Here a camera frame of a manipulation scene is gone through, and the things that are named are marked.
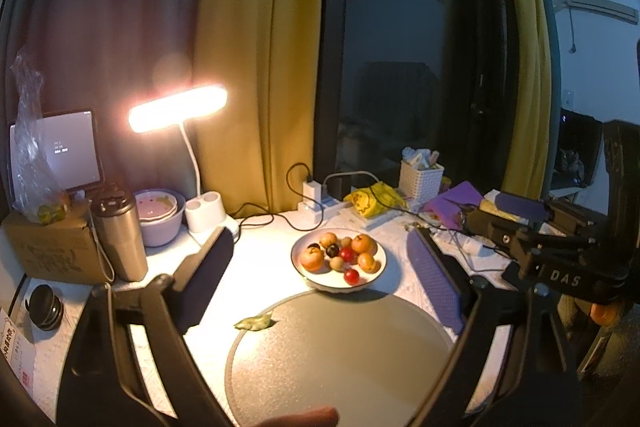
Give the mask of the operator thumb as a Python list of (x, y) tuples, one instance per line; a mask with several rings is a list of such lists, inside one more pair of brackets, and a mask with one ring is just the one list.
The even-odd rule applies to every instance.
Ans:
[(336, 427), (340, 421), (335, 407), (320, 407), (304, 413), (269, 418), (257, 427)]

